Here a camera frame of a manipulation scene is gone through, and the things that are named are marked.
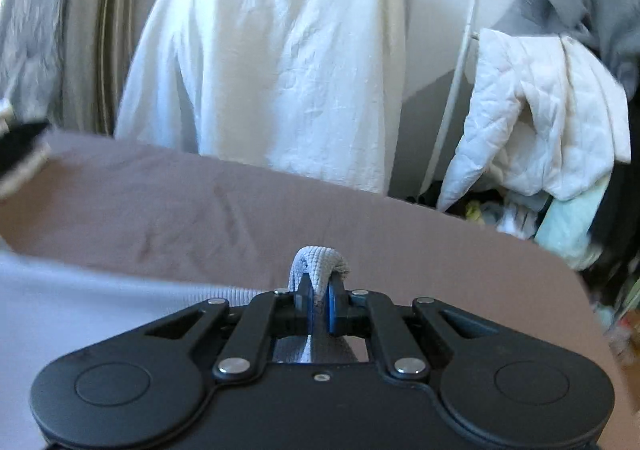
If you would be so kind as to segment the light grey knit sweatshirt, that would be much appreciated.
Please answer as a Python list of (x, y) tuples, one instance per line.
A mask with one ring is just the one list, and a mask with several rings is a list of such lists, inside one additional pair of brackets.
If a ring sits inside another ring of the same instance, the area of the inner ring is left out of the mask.
[[(314, 334), (278, 343), (283, 362), (355, 362), (344, 338), (320, 334), (329, 280), (344, 281), (348, 266), (333, 248), (305, 246), (294, 256), (285, 291), (303, 276), (314, 291)], [(143, 321), (152, 321), (209, 298), (247, 305), (262, 291), (236, 286), (162, 282), (97, 274), (1, 250), (1, 367), (32, 366), (36, 372), (54, 357), (105, 340)]]

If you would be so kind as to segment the white clothes rack pole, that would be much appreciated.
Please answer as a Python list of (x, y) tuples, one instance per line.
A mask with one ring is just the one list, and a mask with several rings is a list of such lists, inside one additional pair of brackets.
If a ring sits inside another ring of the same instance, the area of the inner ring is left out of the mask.
[(457, 61), (456, 65), (454, 66), (454, 75), (451, 79), (451, 84), (448, 90), (444, 110), (442, 110), (442, 118), (439, 122), (431, 156), (428, 160), (427, 168), (420, 187), (420, 193), (427, 192), (428, 188), (430, 188), (430, 185), (434, 180), (440, 157), (442, 156), (442, 149), (444, 148), (445, 141), (448, 136), (451, 120), (454, 116), (454, 110), (456, 110), (456, 105), (460, 94), (463, 70), (471, 46), (472, 34), (474, 32), (479, 4), (480, 0), (469, 0), (468, 3), (468, 10), (466, 10)]

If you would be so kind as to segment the stack of folded clothes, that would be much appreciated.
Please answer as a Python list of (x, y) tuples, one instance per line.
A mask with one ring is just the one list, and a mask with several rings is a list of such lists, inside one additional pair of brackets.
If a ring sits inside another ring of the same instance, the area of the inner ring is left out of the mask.
[(49, 128), (48, 121), (19, 121), (9, 100), (1, 99), (2, 200), (13, 196), (47, 163), (51, 149), (44, 136)]

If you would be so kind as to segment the brown bed sheet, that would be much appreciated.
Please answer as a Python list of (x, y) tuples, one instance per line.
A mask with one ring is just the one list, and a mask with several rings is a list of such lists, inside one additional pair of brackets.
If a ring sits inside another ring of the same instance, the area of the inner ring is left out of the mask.
[(408, 304), (432, 296), (573, 349), (608, 372), (601, 437), (638, 436), (620, 371), (578, 277), (556, 256), (425, 207), (261, 168), (55, 132), (50, 161), (1, 205), (17, 253), (152, 281), (270, 290), (306, 245), (335, 248), (349, 283)]

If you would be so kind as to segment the mint green cloth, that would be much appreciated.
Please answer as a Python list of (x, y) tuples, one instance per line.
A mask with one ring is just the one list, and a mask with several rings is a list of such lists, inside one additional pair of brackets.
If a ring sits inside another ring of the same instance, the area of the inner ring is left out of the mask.
[(603, 248), (591, 240), (589, 229), (610, 179), (610, 175), (605, 175), (591, 188), (568, 201), (552, 198), (534, 242), (559, 256), (575, 271), (592, 266), (601, 256)]

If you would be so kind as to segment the white draped cloth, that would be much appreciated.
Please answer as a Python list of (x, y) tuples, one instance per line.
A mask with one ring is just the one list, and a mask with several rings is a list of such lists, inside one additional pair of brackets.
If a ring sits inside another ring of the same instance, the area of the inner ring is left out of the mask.
[(156, 0), (114, 135), (383, 194), (404, 0)]

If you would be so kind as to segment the white quilted jacket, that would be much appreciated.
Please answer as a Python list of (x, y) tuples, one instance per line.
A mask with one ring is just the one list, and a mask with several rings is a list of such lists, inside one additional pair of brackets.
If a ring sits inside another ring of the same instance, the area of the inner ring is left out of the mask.
[(436, 207), (448, 210), (484, 175), (522, 196), (567, 201), (630, 160), (625, 89), (589, 49), (566, 35), (485, 28)]

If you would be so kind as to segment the beige grey curtain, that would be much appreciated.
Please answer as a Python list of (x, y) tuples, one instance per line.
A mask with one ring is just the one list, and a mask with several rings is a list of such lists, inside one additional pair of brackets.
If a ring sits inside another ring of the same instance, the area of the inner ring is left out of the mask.
[(1, 0), (1, 100), (21, 121), (111, 135), (134, 0)]

